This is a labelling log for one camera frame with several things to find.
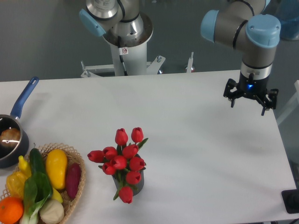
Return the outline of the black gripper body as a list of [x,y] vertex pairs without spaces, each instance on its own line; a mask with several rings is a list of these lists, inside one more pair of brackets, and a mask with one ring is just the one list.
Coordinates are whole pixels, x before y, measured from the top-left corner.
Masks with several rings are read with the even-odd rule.
[[237,90],[246,98],[253,98],[254,96],[263,98],[267,93],[268,80],[269,77],[264,79],[254,79],[254,75],[246,77],[240,72]]

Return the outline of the second grey blue robot arm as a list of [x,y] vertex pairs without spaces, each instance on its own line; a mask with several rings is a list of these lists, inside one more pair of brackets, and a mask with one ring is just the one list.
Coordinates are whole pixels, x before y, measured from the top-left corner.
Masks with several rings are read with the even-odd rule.
[[84,27],[101,37],[116,24],[132,22],[139,16],[138,0],[87,0],[79,18]]

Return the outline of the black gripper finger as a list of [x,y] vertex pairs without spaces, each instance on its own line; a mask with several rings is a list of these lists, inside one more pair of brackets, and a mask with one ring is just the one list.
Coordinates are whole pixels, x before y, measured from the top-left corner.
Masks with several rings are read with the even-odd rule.
[[243,97],[244,90],[240,88],[239,83],[233,79],[229,79],[226,83],[223,96],[231,102],[231,108],[235,105],[235,100]]
[[279,89],[265,89],[264,91],[256,94],[256,101],[263,107],[261,112],[262,116],[266,111],[276,109],[278,93]]

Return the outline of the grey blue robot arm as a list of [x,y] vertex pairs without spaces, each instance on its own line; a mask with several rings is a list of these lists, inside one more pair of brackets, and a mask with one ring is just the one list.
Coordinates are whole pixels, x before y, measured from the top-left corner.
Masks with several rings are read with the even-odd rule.
[[275,109],[278,89],[268,89],[277,45],[280,40],[280,21],[263,14],[268,0],[235,0],[224,11],[208,11],[200,26],[203,38],[243,53],[239,80],[229,79],[223,96],[235,105],[241,97],[257,101],[261,114]]

